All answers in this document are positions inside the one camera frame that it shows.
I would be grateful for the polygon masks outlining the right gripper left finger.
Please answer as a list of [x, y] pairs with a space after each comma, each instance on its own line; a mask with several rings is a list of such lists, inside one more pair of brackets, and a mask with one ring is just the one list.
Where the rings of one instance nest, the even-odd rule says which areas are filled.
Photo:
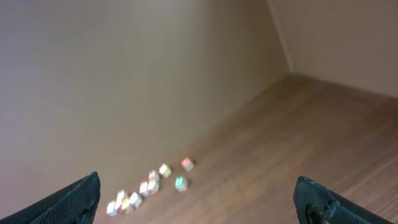
[[1, 219], [1, 224], [92, 224], [101, 197], [96, 171], [33, 205]]

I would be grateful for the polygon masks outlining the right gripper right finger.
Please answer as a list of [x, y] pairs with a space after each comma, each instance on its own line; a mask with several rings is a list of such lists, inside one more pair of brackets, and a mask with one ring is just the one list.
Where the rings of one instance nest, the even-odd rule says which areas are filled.
[[300, 224], [392, 224], [305, 176], [295, 184], [294, 204]]

